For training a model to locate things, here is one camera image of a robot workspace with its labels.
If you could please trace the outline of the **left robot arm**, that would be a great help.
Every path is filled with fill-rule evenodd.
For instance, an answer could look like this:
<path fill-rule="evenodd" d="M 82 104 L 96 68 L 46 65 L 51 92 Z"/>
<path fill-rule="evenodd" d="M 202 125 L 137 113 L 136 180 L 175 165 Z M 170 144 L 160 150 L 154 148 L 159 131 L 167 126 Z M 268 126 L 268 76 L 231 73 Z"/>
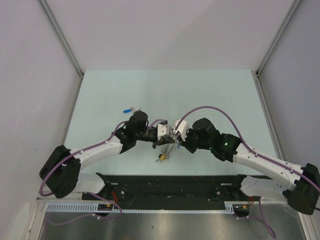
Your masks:
<path fill-rule="evenodd" d="M 92 193 L 98 199 L 110 196 L 108 180 L 101 173 L 85 173 L 83 170 L 106 158 L 127 152 L 138 141 L 152 143 L 156 148 L 172 142 L 171 127 L 167 120 L 150 123 L 148 115 L 139 110 L 127 121 L 120 122 L 110 136 L 85 147 L 57 146 L 39 172 L 42 182 L 39 194 L 62 199 L 71 193 Z"/>

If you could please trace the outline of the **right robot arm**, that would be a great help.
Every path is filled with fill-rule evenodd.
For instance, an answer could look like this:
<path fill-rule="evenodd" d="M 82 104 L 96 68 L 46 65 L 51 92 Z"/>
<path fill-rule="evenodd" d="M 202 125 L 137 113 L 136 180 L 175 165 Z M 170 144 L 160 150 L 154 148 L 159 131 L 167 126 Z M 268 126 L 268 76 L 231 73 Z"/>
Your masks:
<path fill-rule="evenodd" d="M 244 177 L 241 183 L 230 188 L 231 196 L 242 201 L 247 196 L 280 198 L 294 210 L 312 215 L 320 198 L 320 172 L 307 163 L 304 166 L 265 156 L 241 138 L 220 133 L 207 118 L 201 118 L 189 126 L 185 120 L 178 120 L 173 127 L 181 146 L 190 153 L 208 150 L 215 158 L 251 168 L 267 177 L 268 190 Z"/>

